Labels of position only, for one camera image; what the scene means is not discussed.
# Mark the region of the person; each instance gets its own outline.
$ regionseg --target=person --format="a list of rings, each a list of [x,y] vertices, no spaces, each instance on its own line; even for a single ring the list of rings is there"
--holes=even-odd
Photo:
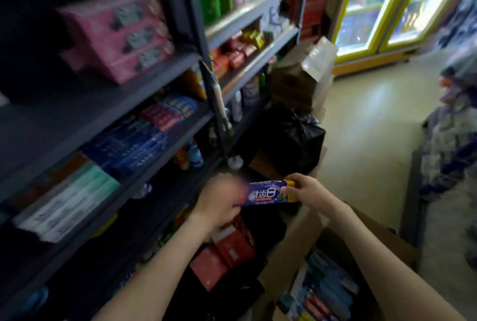
[[[431,286],[397,258],[361,222],[354,211],[318,180],[291,174],[296,187],[283,187],[328,217],[354,256],[387,320],[458,321],[464,318]],[[234,208],[240,181],[219,174],[209,180],[188,220],[145,268],[111,299],[94,321],[158,321],[187,265],[211,231],[240,212]]]

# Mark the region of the open cardboard box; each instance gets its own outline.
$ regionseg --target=open cardboard box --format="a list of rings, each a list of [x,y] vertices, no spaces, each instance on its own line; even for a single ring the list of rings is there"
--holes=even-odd
[[[405,243],[387,228],[353,208],[363,223],[405,264],[418,260],[419,251]],[[344,242],[333,232],[333,224],[302,206],[297,216],[289,224],[284,240],[269,258],[269,263],[259,275],[265,293],[252,306],[253,320],[284,321],[287,316],[275,307],[275,302],[284,291],[292,286],[298,269],[305,262],[305,256],[316,244],[320,250],[346,270],[360,285],[351,308],[353,320],[384,321],[371,290],[368,288],[355,260]]]

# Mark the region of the yellow refrigerator frame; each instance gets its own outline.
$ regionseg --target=yellow refrigerator frame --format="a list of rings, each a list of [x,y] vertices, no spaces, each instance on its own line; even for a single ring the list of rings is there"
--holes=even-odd
[[[350,0],[341,1],[342,5],[339,9],[336,21],[334,22],[332,37],[333,43],[336,43],[343,18],[345,15],[350,14],[350,12],[346,11],[349,1]],[[450,0],[441,1],[438,9],[432,17],[432,20],[417,38],[410,41],[388,44],[388,41],[393,34],[393,30],[399,24],[409,1],[410,0],[385,0],[382,5],[377,6],[377,8],[381,8],[377,19],[378,24],[371,33],[371,38],[368,40],[367,48],[361,51],[338,55],[335,69],[333,71],[334,75],[338,76],[370,69],[376,66],[405,60],[410,56],[417,54],[426,36],[432,32],[434,27],[440,21]],[[366,11],[369,11],[371,8],[372,7],[366,7]]]

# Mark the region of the refrigerator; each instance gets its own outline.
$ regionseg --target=refrigerator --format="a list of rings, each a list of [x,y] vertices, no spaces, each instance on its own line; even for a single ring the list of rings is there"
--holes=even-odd
[[[332,41],[335,75],[406,59],[440,20],[450,0],[342,0]]]

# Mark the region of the label on pink box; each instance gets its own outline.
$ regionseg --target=label on pink box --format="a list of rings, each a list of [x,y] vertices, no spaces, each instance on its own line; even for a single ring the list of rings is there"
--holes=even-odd
[[[86,0],[58,10],[75,42],[93,42],[146,18],[165,21],[159,0]]]
[[[158,19],[146,19],[84,47],[93,50],[103,64],[110,64],[161,39],[163,42],[170,39],[167,25]]]
[[[109,79],[122,84],[151,66],[158,64],[164,59],[170,58],[174,52],[175,47],[172,42],[160,39],[115,63],[103,64],[100,70],[102,70]]]

